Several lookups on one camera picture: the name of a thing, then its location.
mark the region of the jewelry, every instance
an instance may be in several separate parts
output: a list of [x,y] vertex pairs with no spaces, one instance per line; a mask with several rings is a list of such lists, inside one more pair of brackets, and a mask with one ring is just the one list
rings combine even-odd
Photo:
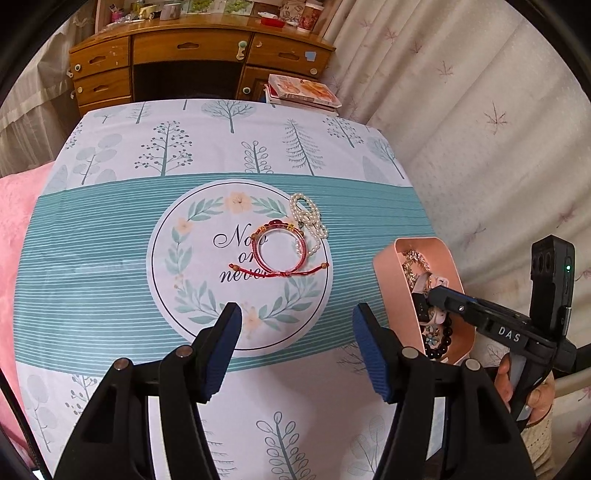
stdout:
[[[406,261],[402,264],[402,270],[411,294],[425,295],[433,286],[448,285],[446,278],[431,273],[431,267],[422,253],[408,250],[404,252],[404,256]],[[417,275],[413,272],[412,266],[415,263],[420,265],[424,273]],[[452,344],[452,320],[444,311],[433,306],[428,306],[428,317],[428,323],[419,322],[425,353],[430,359],[439,360],[447,353],[448,347]]]
[[416,250],[408,250],[407,252],[404,252],[404,256],[406,257],[406,261],[402,264],[402,270],[404,271],[404,276],[407,279],[408,288],[410,288],[412,291],[418,278],[413,272],[413,264],[419,264],[425,272],[430,272],[431,268],[429,267],[429,264],[427,263],[427,260],[425,260],[423,254],[417,252]]
[[[304,200],[310,207],[310,210],[300,207],[297,203],[298,200]],[[294,193],[290,197],[290,210],[293,219],[298,222],[300,229],[306,227],[312,238],[316,241],[316,244],[307,253],[311,257],[320,249],[322,240],[329,236],[329,231],[320,221],[320,211],[316,204],[303,193]],[[296,244],[296,251],[298,255],[302,254],[299,244]]]
[[[300,259],[298,263],[296,263],[295,267],[290,268],[289,270],[280,271],[271,268],[267,263],[262,259],[261,253],[259,252],[259,239],[261,235],[265,232],[270,230],[284,230],[295,237],[296,243],[298,245],[298,254]],[[255,278],[271,278],[271,277],[291,277],[292,275],[311,275],[312,273],[318,272],[318,270],[328,268],[329,265],[327,262],[322,262],[318,267],[313,268],[312,270],[307,270],[300,272],[299,269],[306,263],[306,259],[308,257],[308,246],[306,245],[306,239],[304,238],[304,232],[300,230],[298,227],[293,225],[292,223],[285,223],[281,220],[271,220],[269,223],[266,223],[255,230],[255,232],[251,235],[251,246],[252,246],[252,255],[256,260],[256,263],[265,271],[265,273],[258,273],[253,272],[252,270],[247,270],[245,268],[240,267],[239,265],[229,264],[230,268],[233,269],[235,272],[243,272],[252,275]]]
[[447,315],[442,325],[421,325],[421,333],[427,357],[439,360],[452,344],[452,320]]

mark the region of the stack of books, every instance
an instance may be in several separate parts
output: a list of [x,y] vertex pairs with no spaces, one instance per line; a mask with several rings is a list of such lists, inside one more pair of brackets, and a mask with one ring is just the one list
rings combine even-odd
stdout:
[[284,75],[269,75],[265,85],[267,103],[339,116],[339,99],[324,84]]

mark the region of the pearl necklace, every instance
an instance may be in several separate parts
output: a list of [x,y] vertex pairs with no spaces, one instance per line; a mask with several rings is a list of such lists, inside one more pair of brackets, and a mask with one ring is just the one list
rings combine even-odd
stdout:
[[[298,200],[304,200],[310,210],[298,205]],[[308,251],[308,256],[314,255],[322,245],[322,240],[329,236],[329,231],[320,221],[320,211],[316,204],[303,193],[294,193],[290,198],[290,210],[293,219],[298,222],[300,229],[306,227],[316,244]],[[301,246],[296,244],[296,250],[301,255]]]

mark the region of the blue flower charm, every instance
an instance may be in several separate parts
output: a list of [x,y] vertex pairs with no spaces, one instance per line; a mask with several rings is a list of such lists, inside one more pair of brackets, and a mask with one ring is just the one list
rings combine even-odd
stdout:
[[425,327],[425,342],[429,346],[435,346],[439,341],[439,328],[435,325],[427,325]]

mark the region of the pink jewelry box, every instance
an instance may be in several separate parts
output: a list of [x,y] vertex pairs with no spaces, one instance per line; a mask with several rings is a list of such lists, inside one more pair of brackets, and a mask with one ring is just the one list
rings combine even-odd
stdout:
[[[418,351],[425,353],[423,336],[413,299],[402,270],[402,264],[406,261],[404,252],[408,250],[422,253],[431,267],[431,272],[448,279],[449,288],[462,293],[464,289],[452,254],[446,244],[438,238],[398,238],[374,257],[374,271],[384,300],[390,328],[396,332],[402,345],[415,347]],[[417,274],[423,273],[417,264],[414,264],[412,268]],[[450,314],[450,318],[453,329],[452,344],[444,359],[447,358],[451,364],[458,364],[472,350],[476,339],[476,329],[456,314]]]

